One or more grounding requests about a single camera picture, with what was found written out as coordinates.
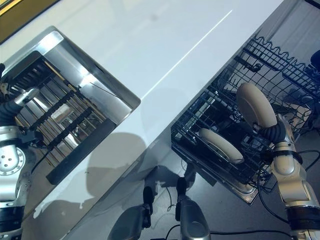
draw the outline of white plate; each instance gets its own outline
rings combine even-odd
[[[236,102],[245,121],[263,128],[277,124],[274,110],[266,96],[251,83],[243,83],[236,92]]]
[[[219,134],[209,129],[201,128],[199,130],[199,136],[209,144],[219,149],[219,151],[221,151],[231,163],[240,164],[244,161],[244,157],[238,149]]]

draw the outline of wire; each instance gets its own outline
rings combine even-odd
[[[38,167],[38,165],[46,158],[46,156],[50,153],[50,151],[47,151],[43,157],[34,165],[34,167],[31,170],[31,174],[36,170],[36,168]]]
[[[221,232],[221,231],[211,231],[211,235],[240,235],[240,234],[255,234],[255,233],[278,233],[284,234],[291,238],[291,236],[284,232],[278,230],[252,230],[252,231],[234,231],[234,232]]]
[[[298,154],[306,154],[306,153],[318,153],[318,156],[315,158],[315,160],[305,168],[305,170],[309,170],[313,165],[315,165],[316,162],[320,159],[320,151],[318,150],[305,150],[305,151],[299,151]]]
[[[168,192],[168,194],[169,194],[169,198],[170,198],[170,206],[168,206],[168,208],[166,209],[166,211],[169,212],[169,211],[171,210],[171,208],[172,208],[173,206],[175,206],[175,205],[172,204],[172,198],[171,198],[171,193],[170,193],[169,189],[168,189],[167,187],[166,187],[165,189],[167,190],[167,192]]]
[[[117,95],[115,95],[115,94],[113,94],[113,93],[111,93],[111,92],[103,89],[102,87],[99,87],[99,86],[95,85],[95,84],[92,83],[92,82],[90,82],[90,83],[91,83],[93,86],[95,86],[96,88],[98,88],[98,89],[100,89],[100,90],[102,90],[102,91],[105,91],[106,93],[108,93],[108,94],[110,94],[110,95],[112,95],[112,96],[114,96],[114,97],[116,97],[116,98],[118,98],[118,99],[120,99],[120,100],[123,101],[123,99],[122,99],[121,97],[119,97],[119,96],[117,96]]]
[[[168,233],[167,233],[166,236],[165,236],[165,240],[168,240],[169,234],[170,234],[170,232],[172,231],[172,229],[174,229],[174,228],[176,228],[176,227],[179,227],[179,226],[180,226],[180,224],[177,224],[177,225],[174,225],[173,227],[171,227],[171,228],[169,229]]]
[[[184,167],[183,159],[182,159],[182,158],[181,158],[181,168],[183,169],[183,171],[186,171],[186,168]]]
[[[262,195],[261,195],[261,189],[260,189],[260,173],[261,173],[261,169],[263,168],[263,165],[259,168],[259,171],[258,171],[258,178],[257,178],[257,189],[258,189],[258,195],[259,195],[259,198],[260,198],[260,201],[262,203],[262,205],[264,206],[264,208],[271,214],[273,215],[274,217],[276,217],[277,219],[279,219],[280,221],[288,224],[289,222],[287,220],[285,220],[284,218],[278,216],[277,214],[275,214],[273,211],[270,210],[270,208],[267,207],[265,201],[263,200],[262,198]]]

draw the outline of wire dish rack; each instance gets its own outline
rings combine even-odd
[[[285,116],[298,136],[306,128],[319,93],[304,68],[304,63],[297,63],[294,57],[265,42],[263,37],[253,37],[173,124],[172,149],[193,164],[206,180],[215,179],[252,203],[258,193],[259,168],[264,166],[260,185],[271,177],[270,166],[260,154],[272,151],[273,145],[254,134],[243,120],[236,103],[237,89],[242,83],[255,84],[266,95],[274,112]],[[229,141],[241,152],[244,162],[231,163],[223,152],[199,137],[201,128]]]

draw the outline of dish drying rack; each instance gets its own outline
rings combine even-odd
[[[47,176],[52,184],[58,184],[69,171],[66,165],[80,161],[86,152],[92,151],[93,143],[102,141],[103,134],[116,127],[44,57],[18,71],[9,83],[9,99],[25,89],[39,88],[39,94],[23,107],[15,120],[21,127],[42,133],[43,146],[34,151],[38,164],[45,160],[53,168]]]
[[[172,149],[208,182],[219,181],[251,204],[258,193],[259,168],[264,165],[260,185],[266,184],[272,175],[260,154],[272,151],[273,144],[254,134],[244,121],[236,103],[237,89],[242,83],[256,85],[274,112],[286,117],[298,137],[306,129],[313,104],[319,101],[319,88],[304,72],[305,66],[279,47],[273,47],[272,42],[253,37],[172,125]],[[241,152],[244,162],[228,161],[219,149],[199,137],[201,128],[229,141]]]

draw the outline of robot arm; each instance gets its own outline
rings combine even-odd
[[[31,88],[0,104],[0,239],[21,239],[21,223],[35,157],[20,146],[41,141],[42,136],[35,131],[22,131],[15,116],[38,92],[37,88]]]
[[[278,182],[293,239],[320,240],[320,206],[306,181],[307,173],[296,153],[291,126],[282,115],[275,115],[267,98],[250,83],[239,87],[236,99],[247,123],[274,143],[271,169]]]
[[[277,179],[279,193],[286,207],[291,235],[297,240],[320,239],[320,205],[307,173],[296,153],[291,126],[280,114],[277,125],[258,132],[274,144],[272,173]]]

